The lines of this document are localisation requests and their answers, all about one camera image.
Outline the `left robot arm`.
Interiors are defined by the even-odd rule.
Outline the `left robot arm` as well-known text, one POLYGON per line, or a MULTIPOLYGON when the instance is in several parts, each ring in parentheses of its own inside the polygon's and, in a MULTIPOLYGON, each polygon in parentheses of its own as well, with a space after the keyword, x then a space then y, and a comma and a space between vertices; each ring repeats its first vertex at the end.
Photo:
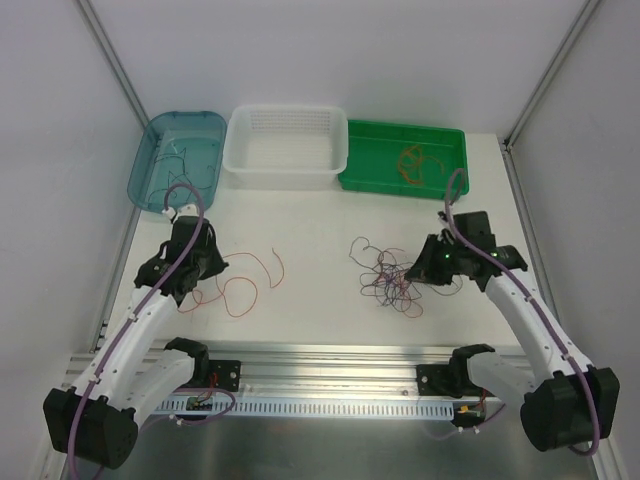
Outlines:
POLYGON ((169 341, 146 372, 137 369, 160 328, 197 284, 227 266, 207 219, 175 215, 170 238, 138 269, 116 333, 68 389, 54 388, 46 396, 43 411, 56 451, 117 469, 166 397, 183 386, 209 384, 207 347, 182 337, 169 341))

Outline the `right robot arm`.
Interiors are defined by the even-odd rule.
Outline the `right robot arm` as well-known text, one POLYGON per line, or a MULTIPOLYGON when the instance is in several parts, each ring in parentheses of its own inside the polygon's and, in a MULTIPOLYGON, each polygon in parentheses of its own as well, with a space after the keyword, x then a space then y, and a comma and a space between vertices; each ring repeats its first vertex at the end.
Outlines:
POLYGON ((519 251, 497 245, 486 212, 439 217, 445 228, 428 235, 406 280, 448 286, 461 276, 475 282, 507 321, 531 370, 510 365, 487 344, 474 344, 454 349, 444 365, 417 366, 420 388, 452 398, 486 391, 518 411, 537 450, 594 454, 611 433, 619 379, 569 339, 519 251))

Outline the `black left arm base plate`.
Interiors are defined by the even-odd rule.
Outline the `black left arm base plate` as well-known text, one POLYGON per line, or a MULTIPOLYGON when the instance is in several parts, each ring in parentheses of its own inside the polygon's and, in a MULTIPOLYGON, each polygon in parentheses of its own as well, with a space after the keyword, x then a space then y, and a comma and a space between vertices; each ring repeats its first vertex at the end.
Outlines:
POLYGON ((205 386, 236 393, 240 387, 241 368, 239 360, 210 360, 205 386))

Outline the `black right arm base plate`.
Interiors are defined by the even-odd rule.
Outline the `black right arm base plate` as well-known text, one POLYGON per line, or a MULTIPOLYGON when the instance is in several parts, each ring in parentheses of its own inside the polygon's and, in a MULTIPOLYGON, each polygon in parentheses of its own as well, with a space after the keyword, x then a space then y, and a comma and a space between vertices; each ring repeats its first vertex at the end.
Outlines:
POLYGON ((415 373, 420 396, 456 396, 457 391, 448 365, 419 364, 415 367, 415 373))

